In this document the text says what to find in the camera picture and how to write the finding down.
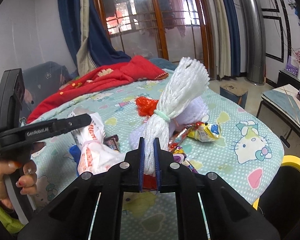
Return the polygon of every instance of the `rubber band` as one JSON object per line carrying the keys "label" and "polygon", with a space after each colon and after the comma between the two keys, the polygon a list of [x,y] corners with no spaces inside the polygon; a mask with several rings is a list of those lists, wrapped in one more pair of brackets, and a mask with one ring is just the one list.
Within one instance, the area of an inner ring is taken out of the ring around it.
{"label": "rubber band", "polygon": [[160,110],[155,109],[153,111],[156,115],[160,116],[163,120],[165,120],[166,122],[170,122],[170,118],[166,116],[165,113],[161,112]]}

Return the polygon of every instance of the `polka dot bed sheet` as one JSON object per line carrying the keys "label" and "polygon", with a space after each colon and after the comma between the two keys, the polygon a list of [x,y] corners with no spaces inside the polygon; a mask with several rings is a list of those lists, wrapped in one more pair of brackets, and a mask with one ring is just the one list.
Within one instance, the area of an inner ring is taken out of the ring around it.
{"label": "polka dot bed sheet", "polygon": [[[145,118],[138,115],[135,99],[139,96],[159,99],[170,77],[162,81],[139,81],[111,90],[79,96],[55,108],[37,121],[66,118],[80,106],[98,112],[105,124],[106,136],[117,134],[120,152],[131,150],[128,137]],[[221,138],[200,142],[186,138],[181,146],[187,160],[201,174],[219,174],[249,203],[267,188],[277,173],[284,151],[279,138],[253,115],[212,90],[202,98],[209,107],[205,122],[219,123]],[[34,154],[38,166],[38,193],[34,199],[39,208],[46,206],[76,177],[76,163],[69,148],[74,139],[64,134],[45,140],[47,146]],[[178,239],[177,210],[174,193],[126,193],[123,200],[121,237],[134,239]]]}

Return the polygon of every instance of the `hello kitty print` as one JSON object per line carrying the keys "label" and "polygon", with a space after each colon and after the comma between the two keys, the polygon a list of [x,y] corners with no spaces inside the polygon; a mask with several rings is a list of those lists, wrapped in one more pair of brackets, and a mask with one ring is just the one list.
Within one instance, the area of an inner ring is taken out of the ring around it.
{"label": "hello kitty print", "polygon": [[270,141],[262,136],[258,131],[258,124],[254,121],[241,121],[236,124],[236,127],[241,132],[241,139],[233,141],[235,154],[238,157],[238,163],[243,164],[248,161],[264,161],[265,159],[272,158],[272,151],[270,148]]}

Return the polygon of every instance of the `brown candy wrapper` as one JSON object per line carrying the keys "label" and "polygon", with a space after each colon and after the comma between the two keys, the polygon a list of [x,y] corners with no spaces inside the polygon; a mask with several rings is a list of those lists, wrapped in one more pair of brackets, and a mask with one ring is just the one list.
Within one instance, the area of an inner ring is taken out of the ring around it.
{"label": "brown candy wrapper", "polygon": [[103,143],[105,145],[107,145],[109,148],[111,148],[111,149],[113,149],[115,151],[120,152],[120,150],[119,150],[120,144],[119,144],[119,137],[118,137],[118,135],[115,134],[115,135],[112,135],[110,137],[105,138],[103,140]]}

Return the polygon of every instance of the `yellow stool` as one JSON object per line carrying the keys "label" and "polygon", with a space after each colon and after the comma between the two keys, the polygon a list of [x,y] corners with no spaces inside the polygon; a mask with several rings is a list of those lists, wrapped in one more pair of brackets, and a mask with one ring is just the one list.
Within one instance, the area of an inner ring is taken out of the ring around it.
{"label": "yellow stool", "polygon": [[[281,167],[290,166],[300,171],[300,158],[294,155],[285,155],[281,163]],[[252,204],[252,206],[258,210],[259,198]]]}

